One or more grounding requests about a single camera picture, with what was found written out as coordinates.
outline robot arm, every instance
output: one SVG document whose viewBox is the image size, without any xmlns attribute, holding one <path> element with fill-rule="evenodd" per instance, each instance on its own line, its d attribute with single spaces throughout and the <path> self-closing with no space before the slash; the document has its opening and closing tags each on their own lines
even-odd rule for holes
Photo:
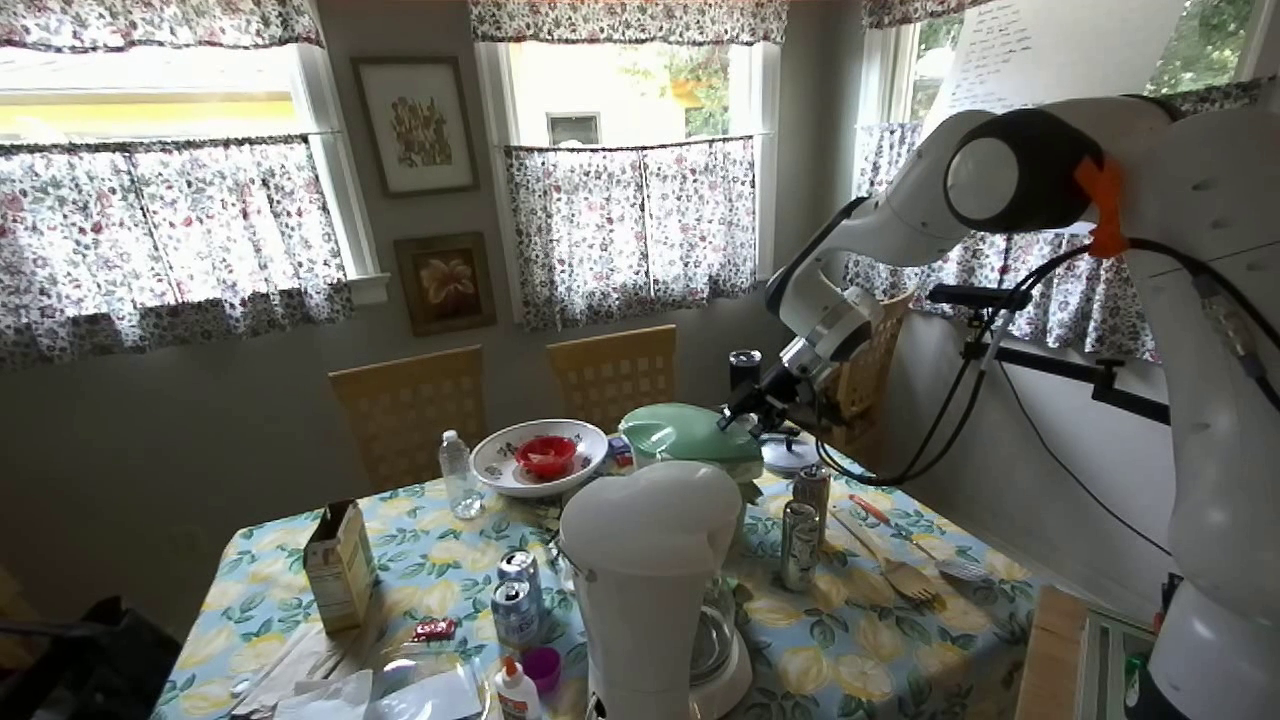
<svg viewBox="0 0 1280 720">
<path fill-rule="evenodd" d="M 829 253 L 912 267 L 942 259 L 971 229 L 1060 229 L 1092 210 L 1075 166 L 1122 166 L 1123 194 L 1112 220 L 1149 249 L 1129 256 L 1129 270 L 1167 376 L 1174 554 L 1185 573 L 1151 653 L 1151 681 L 1185 714 L 1272 714 L 1280 576 L 1264 568 L 1280 563 L 1276 106 L 1175 118 L 1151 101 L 1073 101 L 953 114 L 883 198 L 840 210 L 773 278 L 769 306 L 797 339 L 779 352 L 779 372 L 737 396 L 727 414 L 757 413 L 773 391 L 797 388 L 797 376 L 820 376 L 870 335 L 879 301 L 831 282 Z"/>
</svg>

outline framed picture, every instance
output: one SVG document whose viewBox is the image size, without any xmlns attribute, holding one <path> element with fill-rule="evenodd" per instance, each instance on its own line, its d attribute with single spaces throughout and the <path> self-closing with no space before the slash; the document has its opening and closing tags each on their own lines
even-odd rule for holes
<svg viewBox="0 0 1280 720">
<path fill-rule="evenodd" d="M 458 58 L 356 58 L 388 194 L 475 187 Z"/>
<path fill-rule="evenodd" d="M 396 240 L 396 265 L 415 335 L 491 323 L 480 230 Z"/>
</svg>

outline cup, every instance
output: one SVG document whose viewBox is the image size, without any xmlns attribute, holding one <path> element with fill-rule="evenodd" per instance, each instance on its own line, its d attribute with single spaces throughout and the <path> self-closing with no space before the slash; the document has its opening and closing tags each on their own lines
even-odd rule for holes
<svg viewBox="0 0 1280 720">
<path fill-rule="evenodd" d="M 547 700 L 561 688 L 561 653 L 539 644 L 519 653 L 526 677 L 531 681 L 536 696 Z"/>
</svg>

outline window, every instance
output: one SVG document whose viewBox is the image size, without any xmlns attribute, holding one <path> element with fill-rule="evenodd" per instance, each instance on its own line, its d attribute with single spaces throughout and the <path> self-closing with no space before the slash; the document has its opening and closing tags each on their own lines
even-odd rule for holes
<svg viewBox="0 0 1280 720">
<path fill-rule="evenodd" d="M 1185 96 L 1254 76 L 1255 58 L 1276 53 L 1267 48 L 1276 30 L 1264 6 L 1267 4 L 1261 0 L 999 0 L 871 30 L 870 68 L 877 68 L 877 76 L 870 76 L 871 96 L 866 96 L 861 114 L 857 187 L 879 190 L 915 139 L 961 106 L 1006 113 L 1123 91 Z M 979 236 L 928 270 L 950 282 L 1007 282 L 1075 242 L 1090 242 L 1090 225 L 1013 240 Z M 915 274 L 883 270 L 866 259 L 850 259 L 846 278 L 870 282 L 879 294 L 915 282 Z M 1007 332 L 1057 352 L 1112 359 L 1156 355 L 1123 278 L 1123 259 L 1064 265 Z"/>
<path fill-rule="evenodd" d="M 378 290 L 329 86 L 315 42 L 0 53 L 0 369 Z"/>
<path fill-rule="evenodd" d="M 519 321 L 571 326 L 748 288 L 765 253 L 760 42 L 480 42 Z"/>
</svg>

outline bottle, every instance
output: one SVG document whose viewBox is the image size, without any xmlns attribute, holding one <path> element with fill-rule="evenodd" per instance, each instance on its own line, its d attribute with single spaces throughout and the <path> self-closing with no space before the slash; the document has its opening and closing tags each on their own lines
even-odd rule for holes
<svg viewBox="0 0 1280 720">
<path fill-rule="evenodd" d="M 536 700 L 536 685 L 526 677 L 515 654 L 506 654 L 495 673 L 495 704 L 506 720 L 544 720 L 544 704 Z"/>
<path fill-rule="evenodd" d="M 458 427 L 439 430 L 439 475 L 453 514 L 480 514 L 483 495 L 473 484 L 473 446 L 458 436 Z"/>
</svg>

